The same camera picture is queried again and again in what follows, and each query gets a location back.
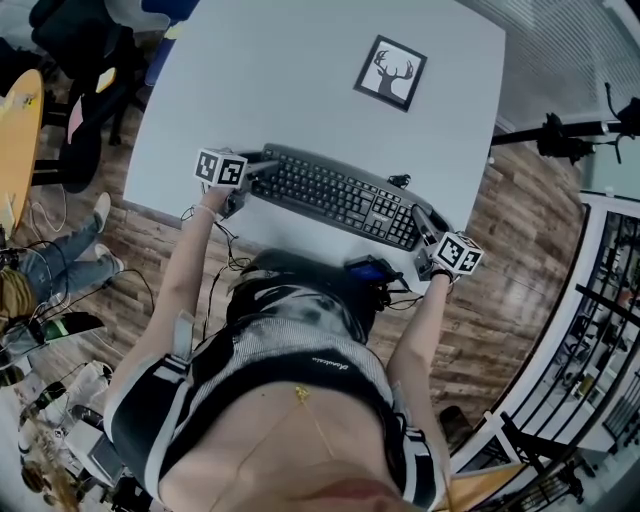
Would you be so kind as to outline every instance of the gold necklace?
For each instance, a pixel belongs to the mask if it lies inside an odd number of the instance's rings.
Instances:
[[[280,418],[277,421],[277,423],[269,429],[269,431],[264,435],[264,437],[260,441],[258,441],[258,443],[251,449],[251,451],[242,459],[242,461],[236,468],[236,472],[233,476],[233,479],[231,479],[231,481],[224,487],[224,489],[222,489],[222,492],[220,493],[216,501],[214,501],[213,505],[211,505],[209,512],[213,511],[216,505],[225,496],[225,494],[231,487],[231,484],[233,484],[233,482],[236,481],[236,479],[238,478],[238,475],[240,474],[240,470],[242,469],[242,466],[244,466],[245,462],[247,462],[247,460],[251,458],[251,456],[255,453],[255,451],[262,445],[262,443],[264,443],[267,440],[267,438],[273,433],[273,431],[276,430],[280,425],[282,425],[287,419],[289,419],[289,417],[293,414],[293,412],[296,411],[300,406],[304,407],[309,413],[309,415],[311,416],[311,419],[313,420],[313,423],[315,424],[316,429],[320,434],[320,438],[322,439],[322,442],[324,443],[324,446],[327,449],[327,452],[329,452],[329,456],[331,457],[331,460],[335,459],[333,450],[331,449],[331,446],[329,446],[329,442],[327,441],[327,438],[324,435],[324,432],[322,431],[322,428],[320,427],[318,420],[316,419],[315,415],[307,405],[307,399],[309,398],[309,396],[311,396],[310,391],[304,386],[296,386],[295,392],[296,392],[296,398],[298,399],[298,403],[292,409],[290,409],[289,412],[287,412],[287,414],[285,414],[282,418]]]

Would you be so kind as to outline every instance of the hand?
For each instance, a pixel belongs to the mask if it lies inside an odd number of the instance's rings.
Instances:
[[[233,191],[231,188],[211,187],[207,193],[202,196],[200,204],[210,208],[214,212],[220,213],[224,208],[227,197]]]

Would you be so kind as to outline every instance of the white table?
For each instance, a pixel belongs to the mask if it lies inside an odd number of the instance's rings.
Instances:
[[[404,113],[353,89],[377,35],[428,57]],[[124,198],[180,216],[200,197],[200,147],[320,153],[410,190],[464,229],[493,133],[504,32],[453,0],[201,0],[151,96]],[[327,263],[372,254],[415,291],[414,254],[249,197],[241,238]]]

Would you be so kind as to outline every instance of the framed picture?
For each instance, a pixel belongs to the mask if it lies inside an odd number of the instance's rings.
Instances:
[[[421,53],[378,36],[354,89],[407,112],[426,63]]]

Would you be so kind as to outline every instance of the black and white top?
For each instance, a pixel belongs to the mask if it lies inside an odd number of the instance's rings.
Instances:
[[[159,481],[231,403],[259,386],[287,381],[369,405],[383,423],[389,470],[403,497],[434,507],[445,485],[437,453],[408,426],[408,412],[380,360],[353,341],[359,333],[349,314],[332,298],[300,286],[262,290],[252,299],[258,308],[250,310],[260,315],[223,329],[192,354],[192,319],[181,315],[174,353],[142,363],[107,405],[105,431],[147,491],[159,499]]]

